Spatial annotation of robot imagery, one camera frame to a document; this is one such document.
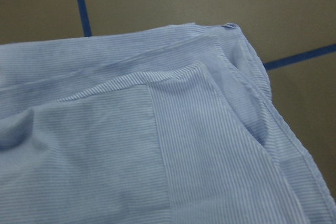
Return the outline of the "light blue striped shirt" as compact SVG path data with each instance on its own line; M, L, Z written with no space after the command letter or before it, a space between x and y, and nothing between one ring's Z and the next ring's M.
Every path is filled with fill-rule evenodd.
M239 26L1 46L1 223L335 223Z

